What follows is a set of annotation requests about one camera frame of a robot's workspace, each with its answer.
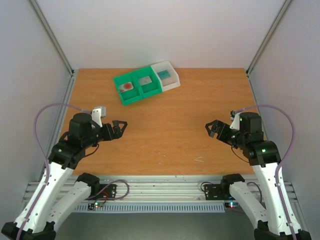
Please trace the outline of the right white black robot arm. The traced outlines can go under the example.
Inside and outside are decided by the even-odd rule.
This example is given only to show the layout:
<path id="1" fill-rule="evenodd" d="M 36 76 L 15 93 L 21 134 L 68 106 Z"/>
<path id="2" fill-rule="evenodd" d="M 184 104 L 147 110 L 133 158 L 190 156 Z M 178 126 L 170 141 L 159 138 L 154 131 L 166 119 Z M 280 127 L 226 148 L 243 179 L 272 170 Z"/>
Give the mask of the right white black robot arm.
<path id="1" fill-rule="evenodd" d="M 309 240 L 311 235 L 301 228 L 292 210 L 281 170 L 278 147 L 264 139 L 262 119 L 258 113 L 232 113 L 232 123 L 214 120 L 205 125 L 210 137 L 242 150 L 252 167 L 264 203 L 251 193 L 238 174 L 222 177 L 220 191 L 225 198 L 235 199 L 254 227 L 256 240 Z"/>

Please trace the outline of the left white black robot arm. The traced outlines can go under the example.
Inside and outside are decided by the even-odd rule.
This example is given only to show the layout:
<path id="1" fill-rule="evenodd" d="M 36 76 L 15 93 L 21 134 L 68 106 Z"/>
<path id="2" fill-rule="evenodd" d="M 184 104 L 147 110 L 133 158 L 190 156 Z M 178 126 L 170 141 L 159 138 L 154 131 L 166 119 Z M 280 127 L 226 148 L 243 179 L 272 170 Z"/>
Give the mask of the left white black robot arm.
<path id="1" fill-rule="evenodd" d="M 4 224 L 1 233 L 10 240 L 55 239 L 61 224 L 82 201 L 96 199 L 104 191 L 97 176 L 83 173 L 56 202 L 66 180 L 80 160 L 88 156 L 88 148 L 98 148 L 100 142 L 121 138 L 127 125 L 120 120 L 102 123 L 96 110 L 91 114 L 75 114 L 68 131 L 53 146 L 43 177 L 27 206 L 15 221 Z"/>

